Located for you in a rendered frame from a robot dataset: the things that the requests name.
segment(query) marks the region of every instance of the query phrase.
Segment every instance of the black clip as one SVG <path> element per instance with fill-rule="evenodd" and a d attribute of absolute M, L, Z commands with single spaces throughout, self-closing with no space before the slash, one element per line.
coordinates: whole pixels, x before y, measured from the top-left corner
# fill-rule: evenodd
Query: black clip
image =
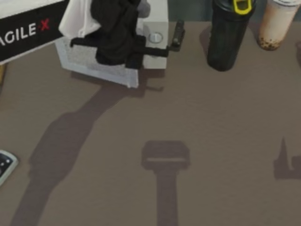
<path fill-rule="evenodd" d="M 182 42 L 185 36 L 184 25 L 185 22 L 183 20 L 178 20 L 174 29 L 172 44 L 169 47 L 170 51 L 179 52 L 181 50 Z"/>

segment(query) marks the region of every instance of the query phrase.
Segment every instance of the black label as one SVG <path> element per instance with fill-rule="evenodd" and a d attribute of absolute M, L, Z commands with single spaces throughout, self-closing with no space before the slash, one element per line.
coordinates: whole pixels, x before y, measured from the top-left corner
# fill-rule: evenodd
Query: black label
<path fill-rule="evenodd" d="M 0 62 L 54 41 L 68 0 L 0 19 Z"/>

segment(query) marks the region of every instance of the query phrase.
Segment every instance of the bottle lid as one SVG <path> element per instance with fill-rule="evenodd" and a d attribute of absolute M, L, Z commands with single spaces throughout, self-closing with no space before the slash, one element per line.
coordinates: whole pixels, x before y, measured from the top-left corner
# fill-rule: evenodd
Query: bottle lid
<path fill-rule="evenodd" d="M 301 0 L 273 0 L 283 6 L 298 6 L 301 5 Z"/>
<path fill-rule="evenodd" d="M 239 15 L 246 15 L 252 10 L 252 0 L 233 0 L 234 11 Z"/>

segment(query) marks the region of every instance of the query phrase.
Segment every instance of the brown tabletop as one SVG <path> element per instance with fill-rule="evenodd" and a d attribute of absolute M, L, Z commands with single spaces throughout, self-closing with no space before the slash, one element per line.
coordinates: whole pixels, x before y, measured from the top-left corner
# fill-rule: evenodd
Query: brown tabletop
<path fill-rule="evenodd" d="M 62 69 L 54 46 L 10 63 L 0 149 L 21 162 L 0 226 L 301 225 L 300 25 L 275 52 L 248 30 L 225 73 L 208 26 L 138 90 Z"/>

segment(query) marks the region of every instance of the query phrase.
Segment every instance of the yellow handle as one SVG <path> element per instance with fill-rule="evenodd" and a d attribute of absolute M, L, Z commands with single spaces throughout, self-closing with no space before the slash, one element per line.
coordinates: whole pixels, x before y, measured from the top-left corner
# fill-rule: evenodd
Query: yellow handle
<path fill-rule="evenodd" d="M 246 9 L 240 9 L 238 7 L 238 3 L 240 1 L 247 1 L 247 8 Z M 233 0 L 233 3 L 234 3 L 234 11 L 237 14 L 246 15 L 252 10 L 252 0 Z"/>

